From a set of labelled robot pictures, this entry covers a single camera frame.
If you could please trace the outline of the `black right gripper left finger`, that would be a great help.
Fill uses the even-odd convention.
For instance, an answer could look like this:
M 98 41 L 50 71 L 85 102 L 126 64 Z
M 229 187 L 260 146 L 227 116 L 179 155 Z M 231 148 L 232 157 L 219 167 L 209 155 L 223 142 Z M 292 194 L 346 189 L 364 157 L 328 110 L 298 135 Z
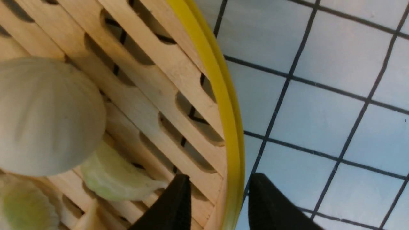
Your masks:
M 174 177 L 157 201 L 130 230 L 190 230 L 191 188 L 189 176 Z

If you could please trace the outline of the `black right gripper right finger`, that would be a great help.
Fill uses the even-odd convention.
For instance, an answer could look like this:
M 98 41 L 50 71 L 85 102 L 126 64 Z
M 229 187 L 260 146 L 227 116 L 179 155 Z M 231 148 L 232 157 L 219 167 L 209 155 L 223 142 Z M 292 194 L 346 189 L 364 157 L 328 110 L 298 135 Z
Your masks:
M 253 173 L 249 178 L 248 221 L 250 230 L 322 229 L 263 173 Z

